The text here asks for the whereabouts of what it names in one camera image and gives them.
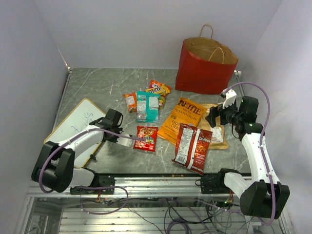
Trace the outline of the red Doritos bag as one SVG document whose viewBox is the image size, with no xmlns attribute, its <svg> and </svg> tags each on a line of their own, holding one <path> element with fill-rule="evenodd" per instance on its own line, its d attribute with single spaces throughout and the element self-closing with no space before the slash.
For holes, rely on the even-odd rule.
<svg viewBox="0 0 312 234">
<path fill-rule="evenodd" d="M 180 124 L 172 162 L 204 174 L 206 155 L 212 139 L 212 132 L 188 124 Z"/>
</svg>

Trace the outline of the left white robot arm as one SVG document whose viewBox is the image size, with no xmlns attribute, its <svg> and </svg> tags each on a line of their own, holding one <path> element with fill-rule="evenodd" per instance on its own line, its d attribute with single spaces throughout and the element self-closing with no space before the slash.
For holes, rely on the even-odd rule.
<svg viewBox="0 0 312 234">
<path fill-rule="evenodd" d="M 102 175 L 90 169 L 74 166 L 75 159 L 89 148 L 102 142 L 117 142 L 122 130 L 122 113 L 109 109 L 106 116 L 98 118 L 80 133 L 62 142 L 46 142 L 40 151 L 31 174 L 44 193 L 62 193 L 68 187 L 78 187 L 95 193 L 104 185 Z"/>
</svg>

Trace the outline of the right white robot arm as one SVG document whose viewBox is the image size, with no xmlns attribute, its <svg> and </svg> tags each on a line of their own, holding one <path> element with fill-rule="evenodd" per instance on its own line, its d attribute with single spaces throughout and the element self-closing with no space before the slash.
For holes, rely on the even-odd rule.
<svg viewBox="0 0 312 234">
<path fill-rule="evenodd" d="M 205 118 L 212 127 L 216 127 L 216 119 L 220 124 L 231 124 L 238 133 L 238 139 L 247 153 L 251 169 L 251 181 L 233 169 L 222 168 L 215 180 L 216 189 L 225 193 L 228 190 L 239 198 L 240 208 L 244 215 L 259 218 L 278 219 L 290 196 L 287 185 L 280 183 L 271 165 L 265 145 L 265 137 L 261 134 L 263 126 L 256 122 L 258 99 L 244 96 L 240 106 L 236 103 L 228 107 L 222 104 L 211 107 Z"/>
</svg>

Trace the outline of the red paper bag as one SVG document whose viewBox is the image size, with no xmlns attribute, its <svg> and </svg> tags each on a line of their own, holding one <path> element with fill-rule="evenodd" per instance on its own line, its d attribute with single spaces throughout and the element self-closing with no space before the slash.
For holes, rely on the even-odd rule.
<svg viewBox="0 0 312 234">
<path fill-rule="evenodd" d="M 228 87 L 239 58 L 232 50 L 212 39 L 203 37 L 202 26 L 198 37 L 183 41 L 175 89 L 205 95 L 221 93 Z"/>
</svg>

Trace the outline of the brown snack pouch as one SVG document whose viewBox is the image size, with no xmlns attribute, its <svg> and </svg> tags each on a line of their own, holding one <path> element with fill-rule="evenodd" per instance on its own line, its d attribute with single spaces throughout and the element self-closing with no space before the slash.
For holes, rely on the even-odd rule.
<svg viewBox="0 0 312 234">
<path fill-rule="evenodd" d="M 202 116 L 201 120 L 199 121 L 197 128 L 204 129 L 211 131 L 212 134 L 212 139 L 211 143 L 209 146 L 210 150 L 223 150 L 223 149 L 228 149 L 229 145 L 226 140 L 225 136 L 225 129 L 223 125 L 220 125 L 220 117 L 216 118 L 216 126 L 211 127 L 208 121 L 205 119 L 205 117 L 208 116 L 209 110 L 211 107 L 216 107 L 218 104 L 217 103 L 203 103 L 201 104 L 204 108 L 206 108 L 206 112 Z"/>
</svg>

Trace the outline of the orange Kettle chips bag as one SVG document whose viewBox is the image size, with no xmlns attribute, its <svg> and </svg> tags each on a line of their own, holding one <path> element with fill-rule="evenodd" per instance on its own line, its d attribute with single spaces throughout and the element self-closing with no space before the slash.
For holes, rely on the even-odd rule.
<svg viewBox="0 0 312 234">
<path fill-rule="evenodd" d="M 188 98 L 181 97 L 159 128 L 157 136 L 175 145 L 180 124 L 184 123 L 196 127 L 206 111 L 207 109 L 204 106 Z"/>
</svg>

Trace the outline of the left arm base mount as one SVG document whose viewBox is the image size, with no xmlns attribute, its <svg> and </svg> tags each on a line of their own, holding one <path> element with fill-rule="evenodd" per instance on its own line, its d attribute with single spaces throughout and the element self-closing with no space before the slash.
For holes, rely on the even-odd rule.
<svg viewBox="0 0 312 234">
<path fill-rule="evenodd" d="M 71 195 L 95 195 L 101 194 L 104 195 L 112 195 L 114 193 L 114 188 L 111 188 L 115 186 L 115 179 L 111 175 L 97 175 L 93 179 L 90 187 L 109 187 L 108 189 L 103 190 L 93 190 L 93 189 L 84 189 L 79 186 L 70 188 L 70 194 Z"/>
</svg>

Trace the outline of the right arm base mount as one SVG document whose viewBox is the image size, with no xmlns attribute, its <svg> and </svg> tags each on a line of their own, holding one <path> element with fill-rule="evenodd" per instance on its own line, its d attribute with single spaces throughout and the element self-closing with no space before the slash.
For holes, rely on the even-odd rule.
<svg viewBox="0 0 312 234">
<path fill-rule="evenodd" d="M 195 181 L 195 185 L 200 187 L 201 193 L 209 194 L 228 194 L 229 188 L 221 184 L 218 174 L 204 174 Z"/>
</svg>

